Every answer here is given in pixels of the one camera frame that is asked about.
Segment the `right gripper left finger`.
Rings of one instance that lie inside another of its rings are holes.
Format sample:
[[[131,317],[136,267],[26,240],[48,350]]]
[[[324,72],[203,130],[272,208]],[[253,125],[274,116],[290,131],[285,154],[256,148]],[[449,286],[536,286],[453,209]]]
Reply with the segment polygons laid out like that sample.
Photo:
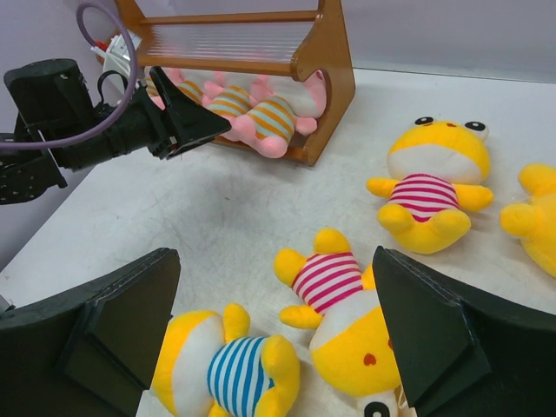
[[[153,379],[180,278],[159,248],[1,314],[3,416],[134,416]]]

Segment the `yellow plush red stripes top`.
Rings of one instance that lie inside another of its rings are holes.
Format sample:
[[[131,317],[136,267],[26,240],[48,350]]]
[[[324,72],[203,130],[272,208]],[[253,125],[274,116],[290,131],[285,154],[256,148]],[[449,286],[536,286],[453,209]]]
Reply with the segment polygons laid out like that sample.
[[[367,190],[385,199],[378,223],[404,249],[431,255],[450,247],[472,227],[469,217],[493,202],[483,186],[491,171],[485,145],[488,127],[416,119],[387,154],[387,178],[367,180]]]

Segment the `pink plush blue stripes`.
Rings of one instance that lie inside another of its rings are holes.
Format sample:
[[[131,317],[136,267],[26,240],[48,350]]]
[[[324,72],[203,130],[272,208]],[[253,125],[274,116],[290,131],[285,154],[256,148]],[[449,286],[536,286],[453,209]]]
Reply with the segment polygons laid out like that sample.
[[[258,75],[251,88],[254,107],[230,121],[224,137],[243,142],[268,158],[286,154],[294,134],[316,131],[327,107],[325,77],[317,70],[304,82],[285,76]]]

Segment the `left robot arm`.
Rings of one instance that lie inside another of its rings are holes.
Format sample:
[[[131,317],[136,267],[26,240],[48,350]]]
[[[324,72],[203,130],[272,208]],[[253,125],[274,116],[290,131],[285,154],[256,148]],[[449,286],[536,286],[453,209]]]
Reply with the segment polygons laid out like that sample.
[[[1,135],[1,203],[33,201],[64,188],[64,169],[79,171],[145,148],[169,160],[231,129],[174,85],[162,68],[150,70],[157,105],[140,83],[128,103],[94,104],[73,59],[50,59],[8,71],[3,81],[17,106],[13,132]]]

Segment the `yellow plush red stripes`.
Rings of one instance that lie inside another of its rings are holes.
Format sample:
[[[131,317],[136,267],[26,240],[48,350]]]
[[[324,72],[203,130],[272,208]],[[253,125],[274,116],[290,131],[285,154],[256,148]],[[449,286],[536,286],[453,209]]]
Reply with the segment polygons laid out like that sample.
[[[360,267],[344,234],[320,230],[310,256],[280,250],[274,273],[301,299],[279,318],[290,327],[313,330],[308,350],[319,376],[353,398],[366,416],[398,415],[400,373],[374,271]]]
[[[378,223],[404,249],[431,255],[450,247],[472,227],[469,217],[493,202],[483,186],[491,171],[485,145],[488,127],[416,119],[387,154],[387,178],[367,180],[367,190],[385,199]]]

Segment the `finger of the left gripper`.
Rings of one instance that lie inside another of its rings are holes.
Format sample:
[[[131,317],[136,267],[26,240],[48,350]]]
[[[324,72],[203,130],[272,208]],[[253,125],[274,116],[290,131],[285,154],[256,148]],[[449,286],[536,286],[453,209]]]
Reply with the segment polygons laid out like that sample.
[[[171,159],[231,130],[227,119],[186,96],[161,67],[152,67],[149,75],[164,106],[159,115],[161,128],[149,146],[153,156]]]

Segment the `pink plush orange stripes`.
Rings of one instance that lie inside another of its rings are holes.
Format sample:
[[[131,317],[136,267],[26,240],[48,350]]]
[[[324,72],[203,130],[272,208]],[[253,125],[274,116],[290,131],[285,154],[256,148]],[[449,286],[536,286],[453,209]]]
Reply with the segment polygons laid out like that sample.
[[[203,105],[219,116],[234,121],[248,113],[255,105],[251,88],[256,74],[216,71],[204,85]]]
[[[152,78],[149,76],[146,78],[146,91],[155,105],[157,105],[160,109],[165,109],[165,104],[161,99]]]

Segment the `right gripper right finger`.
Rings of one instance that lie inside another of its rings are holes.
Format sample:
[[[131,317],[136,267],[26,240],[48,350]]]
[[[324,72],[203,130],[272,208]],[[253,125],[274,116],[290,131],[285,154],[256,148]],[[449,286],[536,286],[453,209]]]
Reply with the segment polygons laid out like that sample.
[[[555,317],[378,247],[380,305],[419,416],[553,416]]]

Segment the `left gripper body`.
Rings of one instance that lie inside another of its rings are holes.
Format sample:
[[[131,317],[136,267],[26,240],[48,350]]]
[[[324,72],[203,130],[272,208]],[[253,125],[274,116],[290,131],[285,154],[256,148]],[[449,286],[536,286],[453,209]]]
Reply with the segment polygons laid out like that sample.
[[[168,109],[160,109],[138,84],[120,117],[100,135],[99,160],[109,161],[146,148],[161,160],[177,151],[178,119]]]

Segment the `pink plush face-down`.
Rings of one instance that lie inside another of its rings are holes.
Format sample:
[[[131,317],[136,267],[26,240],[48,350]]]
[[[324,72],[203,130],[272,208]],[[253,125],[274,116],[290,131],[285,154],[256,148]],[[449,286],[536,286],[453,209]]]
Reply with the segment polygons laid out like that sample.
[[[209,78],[209,73],[207,71],[173,67],[165,67],[164,71],[184,95],[197,104],[202,104],[204,83]]]

